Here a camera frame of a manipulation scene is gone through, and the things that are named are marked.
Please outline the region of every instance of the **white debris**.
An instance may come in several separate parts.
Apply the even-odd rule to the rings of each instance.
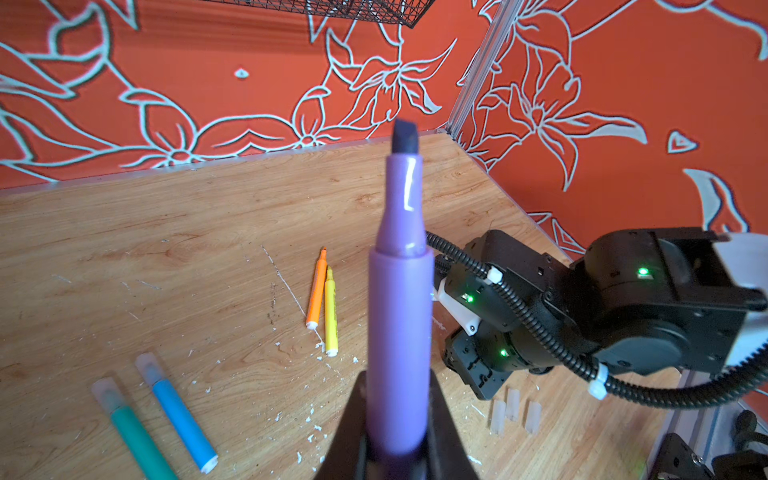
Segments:
[[[478,410],[478,408],[477,408],[476,406],[474,406],[474,405],[470,405],[470,406],[471,406],[473,409],[477,410],[477,412],[478,412],[480,415],[482,415],[482,418],[485,418],[485,413],[483,413],[483,412],[481,412],[480,410]]]

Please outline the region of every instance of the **white bracket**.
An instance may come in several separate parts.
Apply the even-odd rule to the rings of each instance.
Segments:
[[[485,282],[485,285],[501,283],[502,278],[504,278],[504,274],[495,266],[491,266],[491,269],[488,271],[488,275],[483,279],[483,282]]]
[[[605,389],[605,381],[608,380],[608,367],[601,363],[598,365],[598,377],[589,382],[589,394],[598,400],[602,400],[608,394]]]
[[[768,293],[768,235],[727,233],[730,241],[715,242],[720,261],[738,286]],[[768,341],[768,310],[749,312],[733,342],[726,365],[738,365]]]
[[[462,326],[464,331],[467,332],[467,335],[473,336],[478,332],[480,317],[445,292],[445,279],[441,280],[440,288],[432,295],[435,301],[442,303],[445,309],[448,310],[448,313],[450,313],[451,316],[456,319],[458,324]]]

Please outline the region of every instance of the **white cable tie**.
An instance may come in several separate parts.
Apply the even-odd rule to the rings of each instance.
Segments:
[[[598,400],[602,400],[608,394],[605,389],[605,381],[608,380],[608,367],[601,363],[598,365],[598,376],[589,382],[589,394]]]
[[[491,266],[491,269],[488,271],[488,275],[485,276],[483,281],[485,282],[485,285],[490,285],[491,283],[501,283],[503,277],[504,274],[498,268]]]

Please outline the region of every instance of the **yellow marker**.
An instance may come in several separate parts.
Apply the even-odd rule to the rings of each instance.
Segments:
[[[326,353],[336,356],[339,353],[339,337],[336,335],[336,282],[333,270],[328,267],[326,278]]]
[[[320,251],[320,258],[315,265],[315,281],[310,295],[310,312],[306,316],[306,328],[314,330],[320,323],[320,304],[323,303],[323,282],[326,281],[326,248]]]

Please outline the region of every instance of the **wire mesh basket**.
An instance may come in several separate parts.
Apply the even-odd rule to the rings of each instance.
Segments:
[[[282,12],[350,18],[413,28],[435,0],[208,0]]]

